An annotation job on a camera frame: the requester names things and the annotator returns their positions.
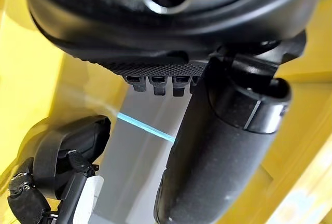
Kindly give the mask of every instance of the yellow wall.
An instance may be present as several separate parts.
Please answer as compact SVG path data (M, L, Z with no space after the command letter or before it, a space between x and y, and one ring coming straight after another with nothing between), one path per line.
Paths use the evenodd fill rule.
M64 124L93 114L116 122L127 84L65 55L35 28L25 0L0 0L0 223L11 223L6 185L22 140L47 119Z
M332 0L320 1L308 39L305 55L278 72L294 95L282 128L218 224L316 224L332 208Z

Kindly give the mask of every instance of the black mount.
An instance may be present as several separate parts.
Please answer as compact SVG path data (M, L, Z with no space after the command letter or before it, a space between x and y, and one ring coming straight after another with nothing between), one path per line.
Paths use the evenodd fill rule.
M35 156L19 166L9 184L8 203L20 223L73 223L85 183L99 170L92 162L104 151L109 132L105 116L46 131ZM57 211L51 212L45 197L60 200Z

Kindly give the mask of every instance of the black plastic housing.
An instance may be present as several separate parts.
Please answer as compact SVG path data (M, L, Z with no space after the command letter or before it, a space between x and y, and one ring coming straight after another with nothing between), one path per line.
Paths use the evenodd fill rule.
M161 16L112 1L27 1L36 25L51 42L123 76L199 76L207 55L223 43L294 37L305 28L317 2L237 0Z
M45 197L60 199L73 171L57 173L59 151L76 150L93 163L104 151L109 132L110 120L101 115L48 130L40 140L33 164L34 182L39 191Z

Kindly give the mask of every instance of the black foam grip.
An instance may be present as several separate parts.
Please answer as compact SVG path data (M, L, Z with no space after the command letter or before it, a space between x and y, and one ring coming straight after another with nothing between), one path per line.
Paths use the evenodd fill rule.
M275 132L254 133L222 120L212 107L207 84L211 82L205 74L191 98L170 152L156 198L157 223L216 221L242 192L274 139ZM222 95L231 99L235 94ZM257 111L255 104L248 107ZM243 112L234 111L234 119L239 115L246 118Z

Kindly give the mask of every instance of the textured rubber grip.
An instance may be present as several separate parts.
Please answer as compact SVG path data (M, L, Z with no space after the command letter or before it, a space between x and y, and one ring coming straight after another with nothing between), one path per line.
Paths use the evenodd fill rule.
M288 105L284 81L277 99L216 71L208 67L187 108L158 190L157 223L208 224L224 214L258 168Z

